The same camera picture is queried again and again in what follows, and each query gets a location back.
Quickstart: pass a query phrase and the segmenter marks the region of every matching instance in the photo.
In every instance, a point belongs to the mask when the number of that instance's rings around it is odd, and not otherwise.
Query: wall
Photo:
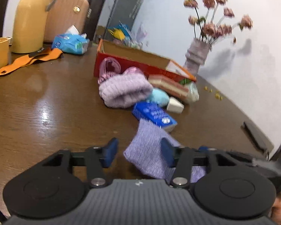
[[[20,0],[8,0],[3,25],[3,36],[11,37],[13,35],[13,22],[19,1]],[[106,26],[113,3],[114,0],[105,0],[98,25]]]
[[[145,50],[181,65],[194,37],[188,16],[196,14],[184,8],[183,1],[145,0],[133,27],[136,32],[142,23],[148,32]],[[199,14],[205,15],[202,0],[197,1]],[[229,0],[227,6],[235,18],[223,22],[234,24],[249,14],[253,29],[235,29],[236,45],[232,39],[215,45],[199,75],[230,98],[277,147],[281,143],[281,0]],[[220,7],[215,22],[222,11]]]

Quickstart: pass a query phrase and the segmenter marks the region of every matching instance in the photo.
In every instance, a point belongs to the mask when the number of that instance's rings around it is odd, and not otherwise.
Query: light blue plush
[[[152,94],[146,100],[157,103],[159,107],[165,107],[169,104],[170,97],[163,90],[153,88]]]

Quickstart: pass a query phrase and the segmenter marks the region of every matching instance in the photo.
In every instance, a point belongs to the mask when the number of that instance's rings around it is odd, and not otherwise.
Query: gray vase
[[[207,43],[194,38],[190,48],[185,54],[186,61],[183,67],[186,68],[192,75],[196,76],[200,66],[205,64],[209,49],[210,46]]]

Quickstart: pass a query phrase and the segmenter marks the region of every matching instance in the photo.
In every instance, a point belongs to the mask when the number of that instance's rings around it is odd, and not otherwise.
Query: open box
[[[196,81],[196,77],[171,59],[126,46],[118,46],[106,40],[100,40],[98,45],[94,68],[95,77],[99,77],[100,64],[107,57],[113,57],[119,62],[121,65],[121,73],[129,67],[138,67],[147,77],[150,74],[161,74],[176,82],[180,82],[185,78]]]

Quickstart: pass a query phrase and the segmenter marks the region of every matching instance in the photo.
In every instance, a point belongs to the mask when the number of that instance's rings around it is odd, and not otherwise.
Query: gray ribbed panel
[[[49,220],[12,216],[6,225],[274,225],[266,217],[232,221],[202,210],[186,190],[170,188],[164,180],[120,180],[92,189],[70,213]]]

